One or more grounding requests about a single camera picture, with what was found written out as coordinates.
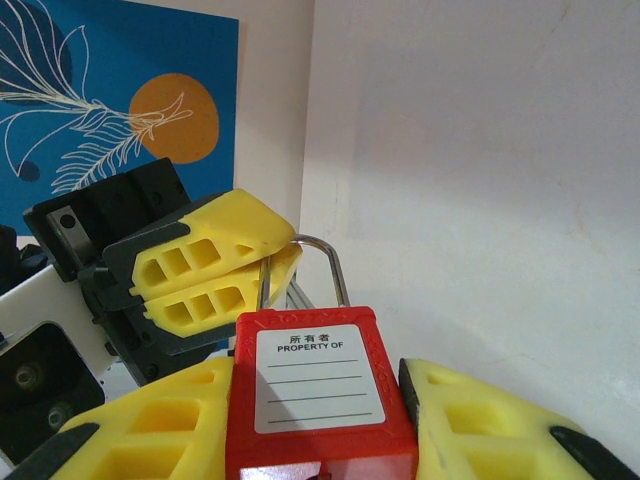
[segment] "white label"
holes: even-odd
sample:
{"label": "white label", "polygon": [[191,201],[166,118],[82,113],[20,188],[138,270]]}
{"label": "white label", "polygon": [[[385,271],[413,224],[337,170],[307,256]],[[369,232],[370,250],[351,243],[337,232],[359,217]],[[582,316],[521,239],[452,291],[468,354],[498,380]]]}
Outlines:
{"label": "white label", "polygon": [[257,433],[384,422],[356,325],[262,330],[257,341]]}

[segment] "padlock shackle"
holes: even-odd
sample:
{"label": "padlock shackle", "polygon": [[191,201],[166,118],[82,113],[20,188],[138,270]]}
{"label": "padlock shackle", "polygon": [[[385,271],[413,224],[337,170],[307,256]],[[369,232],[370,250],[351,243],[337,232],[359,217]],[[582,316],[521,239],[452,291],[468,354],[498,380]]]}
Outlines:
{"label": "padlock shackle", "polygon": [[[340,265],[340,258],[338,252],[329,243],[310,235],[296,235],[291,243],[298,245],[304,245],[313,247],[316,250],[323,252],[329,259],[329,266],[331,267],[331,276],[333,278],[333,286],[336,291],[336,299],[339,307],[349,307],[349,294],[347,293],[347,284],[344,281],[344,275],[342,274],[342,266]],[[271,257],[265,257],[260,263],[260,280],[258,288],[258,304],[257,309],[262,310],[267,308],[270,297],[271,289]]]}

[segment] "bolt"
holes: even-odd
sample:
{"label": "bolt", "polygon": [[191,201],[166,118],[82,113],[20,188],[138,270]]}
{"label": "bolt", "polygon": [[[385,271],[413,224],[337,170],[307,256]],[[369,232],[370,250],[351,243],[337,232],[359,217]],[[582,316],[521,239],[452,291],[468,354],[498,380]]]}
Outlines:
{"label": "bolt", "polygon": [[16,370],[15,380],[22,390],[33,390],[38,383],[38,372],[31,365],[22,365]]}
{"label": "bolt", "polygon": [[147,366],[145,374],[146,374],[145,376],[149,380],[153,380],[154,378],[156,378],[158,376],[158,367],[157,367],[157,365],[151,364],[151,365]]}
{"label": "bolt", "polygon": [[162,195],[158,192],[151,193],[151,201],[154,205],[160,205],[162,203]]}
{"label": "bolt", "polygon": [[67,229],[73,228],[76,226],[76,219],[73,215],[65,214],[60,217],[60,225]]}
{"label": "bolt", "polygon": [[51,407],[49,415],[47,416],[49,426],[54,432],[60,430],[60,427],[62,427],[69,418],[71,418],[71,407],[65,402],[58,403]]}

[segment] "white wall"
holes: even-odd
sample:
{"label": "white wall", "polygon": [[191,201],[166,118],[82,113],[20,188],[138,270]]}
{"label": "white wall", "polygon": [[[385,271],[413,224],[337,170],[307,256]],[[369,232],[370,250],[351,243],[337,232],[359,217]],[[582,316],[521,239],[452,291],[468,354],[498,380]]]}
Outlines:
{"label": "white wall", "polygon": [[[640,3],[317,2],[301,230],[389,354],[568,415],[640,471]],[[328,269],[300,281],[331,302]]]}

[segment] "poster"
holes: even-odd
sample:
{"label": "poster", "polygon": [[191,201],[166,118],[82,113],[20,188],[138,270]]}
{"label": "poster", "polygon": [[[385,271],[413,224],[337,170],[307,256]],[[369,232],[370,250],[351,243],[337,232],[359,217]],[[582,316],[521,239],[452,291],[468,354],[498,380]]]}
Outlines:
{"label": "poster", "polygon": [[121,0],[0,0],[0,224],[169,157],[233,185],[238,21]]}

